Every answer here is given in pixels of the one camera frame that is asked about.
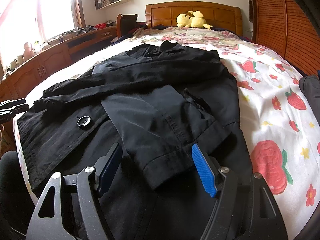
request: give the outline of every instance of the red basket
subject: red basket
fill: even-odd
[[[104,29],[105,27],[107,27],[107,24],[106,23],[100,23],[100,24],[97,24],[95,27],[98,28],[99,30],[101,30],[101,29]]]

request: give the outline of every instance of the black coat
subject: black coat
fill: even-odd
[[[83,128],[82,116],[91,118]],[[77,173],[114,142],[124,146],[100,199],[116,239],[200,238],[214,199],[194,169],[194,143],[243,180],[252,174],[235,78],[216,51],[168,41],[135,47],[52,86],[18,127],[35,191],[54,171]]]

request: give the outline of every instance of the yellow plush toy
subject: yellow plush toy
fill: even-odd
[[[207,24],[203,17],[200,11],[187,11],[178,15],[177,24],[178,27],[207,28],[210,30],[212,25]]]

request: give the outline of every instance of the wooden wardrobe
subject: wooden wardrobe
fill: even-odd
[[[253,41],[304,73],[320,69],[320,38],[294,0],[252,0]]]

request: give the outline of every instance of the coat sleeve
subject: coat sleeve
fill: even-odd
[[[60,113],[68,107],[101,100],[115,93],[133,93],[164,85],[201,82],[228,73],[219,59],[156,60],[137,63],[109,72],[85,76],[44,91],[34,102],[35,112]]]
[[[194,166],[194,143],[211,154],[230,134],[170,85],[139,94],[117,93],[101,103],[152,189]]]

